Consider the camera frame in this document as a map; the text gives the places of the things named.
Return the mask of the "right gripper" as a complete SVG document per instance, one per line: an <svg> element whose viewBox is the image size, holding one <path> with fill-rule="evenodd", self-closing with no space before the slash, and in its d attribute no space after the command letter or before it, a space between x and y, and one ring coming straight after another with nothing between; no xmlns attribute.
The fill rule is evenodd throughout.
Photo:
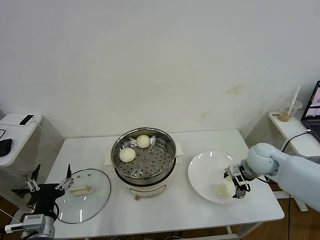
<svg viewBox="0 0 320 240"><path fill-rule="evenodd" d="M231 177L241 176L241 165L240 164L231 164L224 170L223 178L231 179ZM235 194L233 195L234 199L242 199L245 197L246 193L250 192L250 185L243 184L241 186L235 187Z"/></svg>

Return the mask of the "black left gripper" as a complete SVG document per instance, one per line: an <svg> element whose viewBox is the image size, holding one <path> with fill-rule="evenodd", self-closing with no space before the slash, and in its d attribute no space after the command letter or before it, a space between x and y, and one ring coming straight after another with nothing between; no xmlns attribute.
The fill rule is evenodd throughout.
<svg viewBox="0 0 320 240"><path fill-rule="evenodd" d="M32 172L31 177L25 179L25 183L29 187L31 198L35 200L35 207L32 215L56 215L54 208L56 200L65 194L73 184L71 165L68 164L66 177L60 184L48 183L37 184L38 175L41 165L39 164Z"/></svg>

